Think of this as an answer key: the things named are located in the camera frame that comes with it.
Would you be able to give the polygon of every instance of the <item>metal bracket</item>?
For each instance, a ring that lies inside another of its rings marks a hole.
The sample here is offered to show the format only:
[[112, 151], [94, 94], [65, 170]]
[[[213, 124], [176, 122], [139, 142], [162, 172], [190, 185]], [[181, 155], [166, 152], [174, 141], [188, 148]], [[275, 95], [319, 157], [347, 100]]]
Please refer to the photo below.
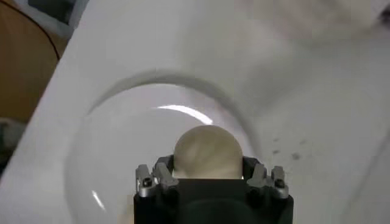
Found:
[[157, 163], [153, 170], [153, 176], [157, 178], [163, 191], [167, 191], [179, 184], [178, 179], [172, 177], [165, 163]]
[[275, 198], [288, 198], [288, 186], [285, 183], [285, 171], [281, 166], [275, 166], [271, 170], [272, 188]]
[[151, 197], [155, 195], [156, 184], [153, 176], [149, 173], [147, 165], [139, 165], [135, 170], [135, 188], [140, 197]]

